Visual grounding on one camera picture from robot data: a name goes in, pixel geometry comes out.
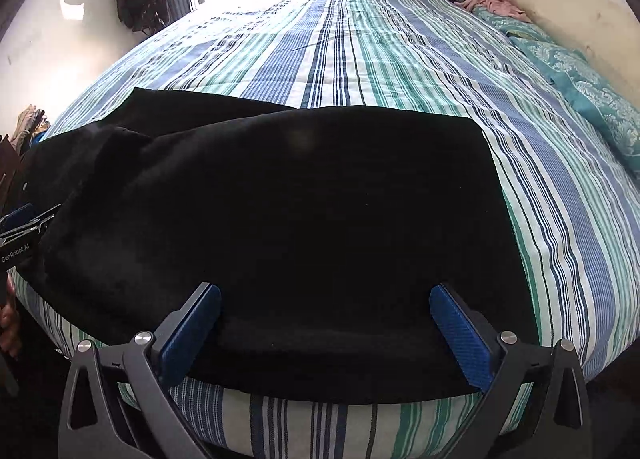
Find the black fabric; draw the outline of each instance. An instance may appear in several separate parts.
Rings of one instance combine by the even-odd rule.
[[[209,383],[344,403],[471,392],[429,314],[442,281],[537,341],[468,119],[137,89],[28,152],[12,193],[40,210],[65,201],[20,272],[107,344],[217,284],[223,314],[190,372]]]
[[[69,361],[58,352],[29,312],[18,305],[24,347],[11,367],[18,397],[0,388],[2,459],[58,459],[58,424]]]

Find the patterned pillowcase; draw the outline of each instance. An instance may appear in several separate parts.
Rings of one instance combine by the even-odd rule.
[[[578,51],[511,38],[572,108],[609,143],[620,162],[640,178],[640,112],[594,71]]]
[[[535,40],[538,42],[554,43],[551,36],[542,31],[542,29],[535,24],[521,22],[520,20],[511,18],[510,16],[494,14],[484,6],[476,6],[473,10],[473,14],[509,37],[515,36],[517,38]]]

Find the blue and green striped sheet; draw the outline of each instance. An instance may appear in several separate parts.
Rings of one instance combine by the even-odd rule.
[[[108,69],[47,137],[103,118],[134,87],[471,118],[492,150],[540,343],[569,338],[593,378],[638,336],[640,192],[593,127],[503,33],[471,13],[443,0],[204,7]],[[70,357],[89,336],[14,277],[23,304]],[[172,395],[206,441],[269,459],[420,457],[440,449],[478,399],[347,407],[190,378]],[[523,387],[505,429],[527,395]]]

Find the metal screw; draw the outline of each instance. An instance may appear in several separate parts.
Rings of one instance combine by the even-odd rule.
[[[500,340],[502,340],[506,344],[513,345],[518,341],[518,337],[511,331],[502,331],[500,333]]]
[[[80,353],[85,353],[87,352],[89,349],[91,349],[91,340],[82,340],[79,344],[78,344],[78,352]]]
[[[135,343],[137,343],[138,345],[148,344],[151,341],[151,333],[149,331],[141,331],[140,333],[136,334],[136,336],[133,338],[133,341],[135,341]]]
[[[574,343],[571,340],[567,340],[566,338],[562,338],[562,340],[560,340],[560,346],[562,347],[562,349],[569,352],[575,349]]]

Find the pink cloth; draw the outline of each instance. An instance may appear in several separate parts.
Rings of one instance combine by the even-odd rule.
[[[527,14],[516,6],[512,0],[465,0],[456,5],[465,8],[469,12],[473,11],[475,6],[484,6],[490,12],[500,16],[510,16],[521,22],[531,23]]]

